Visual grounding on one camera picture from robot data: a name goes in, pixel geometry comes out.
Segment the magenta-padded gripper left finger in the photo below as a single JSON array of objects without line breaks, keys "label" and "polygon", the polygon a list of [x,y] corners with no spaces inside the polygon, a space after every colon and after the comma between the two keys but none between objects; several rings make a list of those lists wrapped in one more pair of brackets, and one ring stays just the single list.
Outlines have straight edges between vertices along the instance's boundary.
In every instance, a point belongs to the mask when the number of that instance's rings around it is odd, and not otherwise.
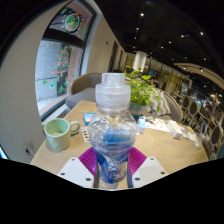
[{"label": "magenta-padded gripper left finger", "polygon": [[94,149],[89,148],[78,158],[71,157],[58,176],[84,188],[97,188],[98,161]]}]

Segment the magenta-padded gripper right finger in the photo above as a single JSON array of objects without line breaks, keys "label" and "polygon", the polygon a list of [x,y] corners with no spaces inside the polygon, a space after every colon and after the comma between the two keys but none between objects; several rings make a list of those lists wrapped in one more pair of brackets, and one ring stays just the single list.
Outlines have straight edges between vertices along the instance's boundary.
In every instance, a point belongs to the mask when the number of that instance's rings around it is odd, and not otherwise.
[{"label": "magenta-padded gripper right finger", "polygon": [[168,172],[155,157],[146,157],[132,147],[127,164],[127,184],[129,188],[140,188],[165,177]]}]

